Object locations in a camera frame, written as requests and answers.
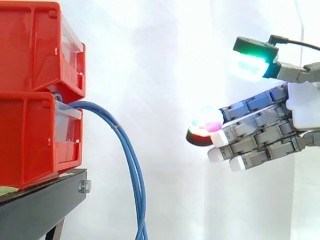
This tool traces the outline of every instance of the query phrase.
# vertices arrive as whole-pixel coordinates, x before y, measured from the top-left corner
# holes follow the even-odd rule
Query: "blue cable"
[[[58,93],[58,92],[53,92],[52,94],[53,94],[53,96],[54,96],[59,102],[62,102],[62,101],[63,101],[62,96],[61,96],[60,93]]]
[[[88,102],[88,101],[78,101],[69,104],[70,107],[77,108],[77,109],[84,109],[91,111],[101,117],[105,122],[107,122],[111,128],[114,130],[116,135],[118,136],[121,145],[123,147],[132,187],[134,193],[134,201],[135,201],[135,209],[136,209],[136,216],[137,216],[137,224],[138,229],[136,233],[136,240],[147,240],[147,228],[145,224],[145,216],[146,216],[146,190],[145,190],[145,183],[143,179],[143,174],[139,165],[139,161],[135,150],[130,142],[128,135],[126,134],[125,130],[119,125],[118,121],[109,113],[107,110],[102,108],[101,106]]]

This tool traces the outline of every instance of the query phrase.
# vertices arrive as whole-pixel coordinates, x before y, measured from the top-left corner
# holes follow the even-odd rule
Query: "led light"
[[[192,120],[189,130],[195,135],[208,137],[213,132],[220,130],[223,123],[224,117],[221,111],[213,106],[206,106]]]
[[[256,82],[264,76],[269,63],[263,57],[233,51],[232,67],[238,77]]]

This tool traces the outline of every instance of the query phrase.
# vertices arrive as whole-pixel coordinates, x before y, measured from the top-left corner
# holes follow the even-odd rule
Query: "white backdrop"
[[[296,154],[296,169],[288,156],[232,173],[228,163],[210,164],[206,148],[185,140],[197,108],[223,107],[279,84],[236,78],[228,63],[237,36],[299,40],[293,0],[60,3],[86,44],[86,99],[112,112],[135,146],[146,183],[151,240],[289,240],[291,230],[295,239],[319,239],[314,234],[320,209],[308,201],[312,196],[315,206],[320,200],[314,165],[318,149]],[[279,54],[281,61],[300,62],[299,47],[282,46]],[[92,192],[66,218],[62,239],[133,239],[134,198],[120,143],[98,117],[86,112],[84,119],[83,167]],[[306,182],[310,169],[313,177]]]

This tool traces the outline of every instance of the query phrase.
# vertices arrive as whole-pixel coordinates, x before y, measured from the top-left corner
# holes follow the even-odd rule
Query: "red plastic drawer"
[[[0,186],[24,189],[82,163],[82,112],[49,92],[0,93]]]
[[[85,96],[86,48],[58,3],[0,1],[0,33],[0,92]]]

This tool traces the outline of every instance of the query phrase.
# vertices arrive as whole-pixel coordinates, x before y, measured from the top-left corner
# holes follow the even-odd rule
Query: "robotic hand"
[[[202,127],[201,135],[195,135],[192,128],[188,130],[186,138],[190,143],[214,145],[208,151],[212,162],[228,160],[233,171],[243,171],[306,147],[320,147],[320,112],[314,110],[320,107],[320,63],[298,67],[278,62],[275,47],[278,43],[320,50],[274,35],[266,43],[238,37],[233,50],[246,58],[249,56],[250,60],[239,61],[238,66],[244,72],[285,83],[219,109],[223,116],[222,128]]]

